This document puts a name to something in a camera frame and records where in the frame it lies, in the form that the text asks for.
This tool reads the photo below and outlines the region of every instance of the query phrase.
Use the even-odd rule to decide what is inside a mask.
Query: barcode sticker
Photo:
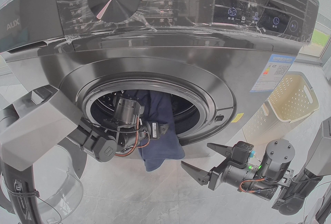
[[[156,138],[156,123],[152,123],[153,126],[153,137]]]

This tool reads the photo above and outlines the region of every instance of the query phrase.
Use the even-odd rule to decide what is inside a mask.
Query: laundry basket
[[[247,142],[279,139],[319,109],[316,94],[301,72],[288,72],[268,100],[244,125]]]

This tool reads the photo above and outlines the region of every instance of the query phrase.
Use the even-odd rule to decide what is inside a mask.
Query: yellow warning sticker
[[[237,114],[236,118],[233,119],[233,120],[231,121],[231,123],[236,123],[236,122],[238,122],[238,121],[242,118],[243,115],[244,115],[244,113]]]

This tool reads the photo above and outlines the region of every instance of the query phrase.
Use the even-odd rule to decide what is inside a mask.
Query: cable
[[[139,128],[139,124],[138,124],[136,130],[129,131],[129,132],[126,132],[126,131],[124,132],[124,131],[119,131],[119,130],[113,130],[113,129],[110,129],[110,128],[105,127],[105,126],[102,126],[102,125],[99,125],[99,124],[92,123],[92,122],[90,122],[90,121],[89,121],[88,119],[86,119],[86,118],[84,118],[84,120],[86,120],[90,125],[93,125],[93,126],[96,126],[96,127],[102,127],[102,128],[104,128],[104,129],[107,129],[107,130],[112,131],[112,132],[120,132],[120,133],[130,134],[130,133],[138,132],[138,131],[141,129],[141,127]]]
[[[59,214],[59,216],[60,216],[60,222],[58,222],[58,223],[56,223],[56,224],[60,224],[60,223],[62,223],[62,216],[61,216],[61,214],[53,207],[53,206],[51,206],[50,204],[48,204],[46,201],[44,201],[43,199],[41,199],[40,197],[37,197],[39,200],[41,200],[41,201],[43,201],[45,204],[47,204],[47,205],[49,205],[52,209],[54,209],[55,211],[56,211],[56,213],[58,213]]]
[[[322,185],[329,184],[329,183],[331,183],[331,181],[328,181],[328,182],[325,182],[323,184],[317,185],[312,191],[314,191],[317,187],[320,187]],[[306,202],[307,202],[307,199],[308,199],[309,195],[306,197],[305,202],[304,202],[304,211],[305,211],[305,208],[306,208]]]
[[[135,148],[136,148],[136,146],[138,144],[138,135],[139,135],[139,132],[138,132],[139,129],[138,129],[138,127],[139,127],[139,116],[137,116],[136,141],[135,141],[132,149],[128,153],[126,153],[126,154],[115,154],[115,156],[117,156],[117,157],[126,157],[126,156],[130,155],[135,150]]]
[[[39,191],[35,190],[34,192],[30,192],[30,193],[16,193],[16,192],[13,192],[11,191],[6,182],[4,181],[4,184],[5,184],[5,187],[7,189],[7,192],[10,193],[12,196],[15,196],[15,197],[36,197],[38,198],[40,201],[43,201],[45,204],[49,205],[52,209],[54,209],[56,211],[56,213],[58,213],[58,215],[60,216],[60,222],[57,222],[56,224],[60,224],[62,223],[62,216],[61,214],[59,213],[59,211],[57,211],[52,205],[48,204],[46,201],[44,201],[43,199],[40,198],[40,194],[39,194]]]
[[[243,185],[244,183],[248,183],[248,182],[262,182],[262,181],[264,181],[264,180],[265,180],[265,178],[261,178],[261,179],[247,179],[247,180],[244,180],[244,181],[242,181],[242,182],[240,183],[240,185],[239,185],[239,189],[240,189],[241,192],[244,192],[244,193],[257,193],[257,192],[258,192],[257,190],[251,190],[251,191],[246,191],[246,190],[244,190],[244,189],[242,188],[242,185]]]
[[[139,147],[137,147],[137,148],[143,148],[143,147],[146,147],[148,144],[149,144],[149,142],[151,141],[151,138],[150,138],[150,136],[149,136],[149,133],[147,133],[148,134],[148,142],[145,144],[145,145],[143,145],[143,146],[139,146]]]
[[[301,183],[305,183],[305,182],[314,181],[315,179],[318,179],[318,178],[321,178],[321,177],[322,176],[317,176],[317,177],[314,177],[314,178],[309,178],[307,180],[302,180],[302,181],[298,181],[298,182],[292,180],[292,182],[295,183],[295,184],[301,184]]]

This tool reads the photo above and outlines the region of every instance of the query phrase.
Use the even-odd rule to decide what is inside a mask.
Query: navy blue cloth
[[[159,168],[165,159],[182,159],[185,152],[178,141],[175,122],[172,115],[171,95],[154,90],[127,90],[126,95],[138,98],[145,106],[143,118],[159,124],[169,124],[168,131],[158,140],[150,140],[146,147],[139,148],[139,153],[145,162],[147,172]],[[141,141],[144,145],[148,139]]]

